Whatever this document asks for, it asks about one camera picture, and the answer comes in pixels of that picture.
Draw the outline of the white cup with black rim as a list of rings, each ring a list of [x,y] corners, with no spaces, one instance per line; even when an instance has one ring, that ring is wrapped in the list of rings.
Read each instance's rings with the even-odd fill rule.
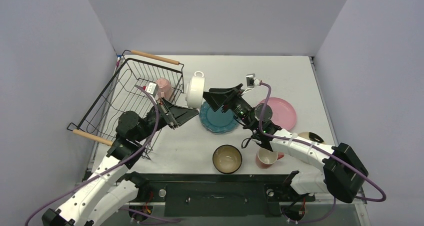
[[[205,76],[201,71],[194,72],[190,82],[187,84],[187,94],[185,100],[187,106],[194,109],[199,109],[202,105],[203,92],[205,86]]]

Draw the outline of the light pink mug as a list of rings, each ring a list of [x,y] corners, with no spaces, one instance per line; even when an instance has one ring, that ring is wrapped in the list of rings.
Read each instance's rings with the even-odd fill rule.
[[[166,78],[159,78],[155,83],[158,86],[157,97],[163,97],[170,101],[173,95],[173,87],[171,82]]]

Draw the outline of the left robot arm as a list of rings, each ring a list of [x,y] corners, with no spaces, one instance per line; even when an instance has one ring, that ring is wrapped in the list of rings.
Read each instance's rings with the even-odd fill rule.
[[[115,141],[97,169],[65,203],[43,214],[43,225],[100,225],[127,202],[145,200],[149,187],[138,173],[132,173],[117,187],[114,183],[139,160],[158,130],[166,126],[175,129],[198,114],[197,109],[177,106],[165,98],[154,101],[144,118],[135,111],[123,112]]]

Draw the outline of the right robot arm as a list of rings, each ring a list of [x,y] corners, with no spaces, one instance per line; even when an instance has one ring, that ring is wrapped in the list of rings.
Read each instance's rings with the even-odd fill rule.
[[[342,202],[353,202],[369,174],[355,151],[345,143],[316,143],[281,128],[272,122],[268,100],[252,107],[243,98],[243,92],[242,85],[211,88],[202,97],[214,111],[232,111],[244,128],[253,132],[253,139],[261,148],[282,152],[319,170],[296,172],[282,185],[283,195],[295,199],[300,194],[330,193]]]

